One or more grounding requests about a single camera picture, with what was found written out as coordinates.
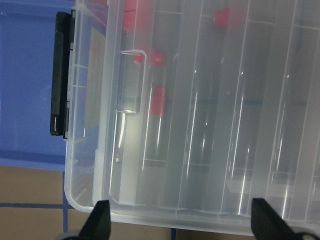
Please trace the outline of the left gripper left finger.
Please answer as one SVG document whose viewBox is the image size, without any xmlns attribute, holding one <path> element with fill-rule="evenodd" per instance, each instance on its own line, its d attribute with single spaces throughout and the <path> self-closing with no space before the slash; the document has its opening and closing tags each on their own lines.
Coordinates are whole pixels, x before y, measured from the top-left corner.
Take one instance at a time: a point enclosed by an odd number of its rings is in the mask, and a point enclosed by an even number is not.
<svg viewBox="0 0 320 240">
<path fill-rule="evenodd" d="M 108 240 L 111 236 L 111 212 L 108 200 L 98 201 L 79 232 L 80 240 Z"/>
</svg>

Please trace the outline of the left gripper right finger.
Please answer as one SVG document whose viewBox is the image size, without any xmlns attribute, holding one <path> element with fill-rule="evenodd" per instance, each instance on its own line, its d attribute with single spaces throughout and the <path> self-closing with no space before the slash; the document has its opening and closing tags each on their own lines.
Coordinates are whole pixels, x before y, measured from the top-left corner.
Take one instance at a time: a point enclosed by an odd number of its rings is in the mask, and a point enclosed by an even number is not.
<svg viewBox="0 0 320 240">
<path fill-rule="evenodd" d="M 300 239 L 264 198 L 251 201 L 250 227 L 256 240 Z"/>
</svg>

